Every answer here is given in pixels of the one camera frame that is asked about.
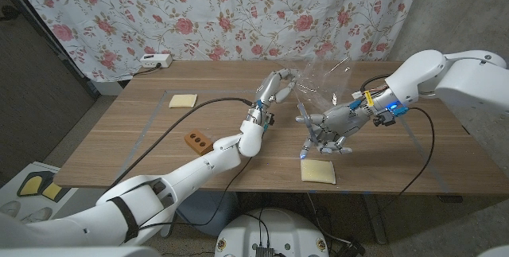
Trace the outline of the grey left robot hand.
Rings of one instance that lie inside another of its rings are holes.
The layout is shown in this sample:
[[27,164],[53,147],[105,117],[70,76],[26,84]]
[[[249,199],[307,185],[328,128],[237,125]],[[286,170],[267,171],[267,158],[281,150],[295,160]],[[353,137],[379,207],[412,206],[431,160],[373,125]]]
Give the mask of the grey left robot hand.
[[262,126],[272,103],[282,103],[294,89],[300,73],[294,68],[273,71],[257,88],[254,104],[248,111],[246,121]]

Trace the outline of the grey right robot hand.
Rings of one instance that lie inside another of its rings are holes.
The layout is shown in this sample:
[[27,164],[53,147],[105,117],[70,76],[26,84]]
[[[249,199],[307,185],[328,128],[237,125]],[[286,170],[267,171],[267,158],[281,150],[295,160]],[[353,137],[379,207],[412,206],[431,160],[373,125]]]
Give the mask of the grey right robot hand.
[[306,158],[312,146],[321,154],[350,154],[344,144],[346,139],[358,132],[368,121],[376,126],[395,123],[394,110],[401,103],[389,88],[374,94],[364,92],[350,103],[338,104],[319,114],[309,114],[302,103],[297,105],[300,115],[296,121],[306,125],[306,138],[299,157]]

